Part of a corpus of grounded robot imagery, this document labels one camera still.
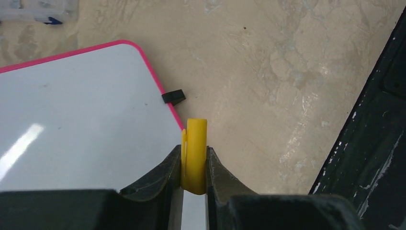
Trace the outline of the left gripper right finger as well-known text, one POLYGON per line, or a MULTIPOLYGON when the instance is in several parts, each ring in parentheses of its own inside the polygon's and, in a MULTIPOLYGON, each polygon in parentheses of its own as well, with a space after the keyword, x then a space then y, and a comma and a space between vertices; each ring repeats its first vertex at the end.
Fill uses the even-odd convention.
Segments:
POLYGON ((207 147, 208 230, 363 230, 352 205, 337 195, 261 195, 238 180, 207 147))

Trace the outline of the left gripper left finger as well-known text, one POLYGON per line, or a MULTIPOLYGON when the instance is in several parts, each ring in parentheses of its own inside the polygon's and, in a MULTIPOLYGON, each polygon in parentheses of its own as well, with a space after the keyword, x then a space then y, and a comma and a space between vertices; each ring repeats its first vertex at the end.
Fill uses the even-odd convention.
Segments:
POLYGON ((3 230, 179 230, 181 147, 119 192, 111 189, 0 194, 3 230))

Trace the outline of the pink framed whiteboard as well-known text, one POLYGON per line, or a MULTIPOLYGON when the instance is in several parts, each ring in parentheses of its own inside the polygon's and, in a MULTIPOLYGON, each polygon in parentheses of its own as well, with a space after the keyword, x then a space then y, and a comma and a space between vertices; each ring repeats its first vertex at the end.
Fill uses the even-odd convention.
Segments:
MULTIPOLYGON (((126 40, 1 68, 0 193, 119 192, 181 147, 187 124, 164 93, 126 40)), ((181 187, 180 230, 206 224, 205 196, 181 187)))

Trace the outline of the yellow marker cap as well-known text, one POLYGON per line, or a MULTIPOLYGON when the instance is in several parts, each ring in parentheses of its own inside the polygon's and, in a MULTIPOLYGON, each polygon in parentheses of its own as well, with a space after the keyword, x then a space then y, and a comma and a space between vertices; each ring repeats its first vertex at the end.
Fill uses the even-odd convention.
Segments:
POLYGON ((189 118, 181 133, 181 187, 195 195, 206 192, 207 120, 189 118))

